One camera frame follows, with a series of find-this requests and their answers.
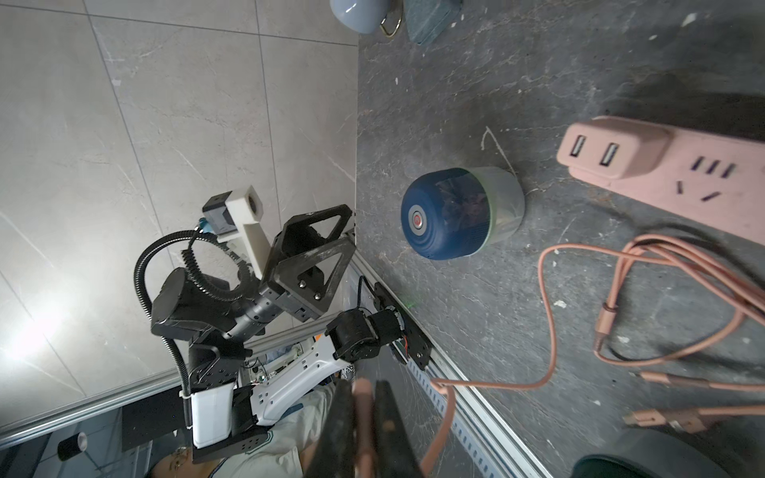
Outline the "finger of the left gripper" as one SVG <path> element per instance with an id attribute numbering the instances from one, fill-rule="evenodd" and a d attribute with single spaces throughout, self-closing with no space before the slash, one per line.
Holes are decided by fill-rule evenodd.
<path id="1" fill-rule="evenodd" d="M 340 246 L 324 246 L 268 266 L 261 283 L 275 282 L 293 290 L 308 286 L 314 292 L 331 295 L 332 304 L 353 256 Z"/>
<path id="2" fill-rule="evenodd" d="M 303 253 L 324 246 L 340 246 L 350 257 L 356 252 L 353 241 L 345 234 L 352 217 L 352 209 L 346 204 L 329 207 L 311 213 L 295 215 L 283 226 L 272 247 L 272 259 L 280 263 Z M 332 230 L 322 235 L 317 229 L 320 223 L 335 221 Z"/>

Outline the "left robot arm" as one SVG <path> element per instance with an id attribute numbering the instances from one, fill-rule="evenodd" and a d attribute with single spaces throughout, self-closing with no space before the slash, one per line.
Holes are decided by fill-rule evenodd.
<path id="1" fill-rule="evenodd" d="M 404 338 L 404 318 L 393 306 L 352 308 L 278 374 L 262 382 L 243 378 L 253 364 L 249 340 L 279 315 L 308 321 L 328 311 L 356 251 L 344 232 L 351 215 L 348 206 L 338 205 L 291 218 L 270 248 L 263 273 L 234 258 L 236 286 L 201 270 L 194 245 L 223 247 L 222 237 L 203 227 L 165 235 L 139 255 L 135 294 L 151 332 L 177 366 L 194 463 L 263 444 L 307 392 Z"/>

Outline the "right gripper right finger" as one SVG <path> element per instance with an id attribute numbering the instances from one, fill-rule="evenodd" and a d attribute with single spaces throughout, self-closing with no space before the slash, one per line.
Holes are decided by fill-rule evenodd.
<path id="1" fill-rule="evenodd" d="M 375 385 L 373 410 L 376 476 L 424 478 L 420 462 L 410 446 L 392 386 L 386 380 Z"/>

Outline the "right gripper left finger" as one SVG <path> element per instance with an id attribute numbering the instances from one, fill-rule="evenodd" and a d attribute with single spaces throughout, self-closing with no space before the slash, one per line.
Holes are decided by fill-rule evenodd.
<path id="1" fill-rule="evenodd" d="M 356 476 L 355 398 L 347 380 L 338 382 L 306 478 Z"/>

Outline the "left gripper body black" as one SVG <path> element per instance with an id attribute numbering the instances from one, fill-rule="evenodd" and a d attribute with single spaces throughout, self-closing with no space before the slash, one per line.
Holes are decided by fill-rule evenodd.
<path id="1" fill-rule="evenodd" d="M 264 281 L 258 288 L 267 308 L 279 309 L 301 323 L 320 319 L 331 306 L 331 295 L 314 292 L 308 286 L 293 290 Z"/>

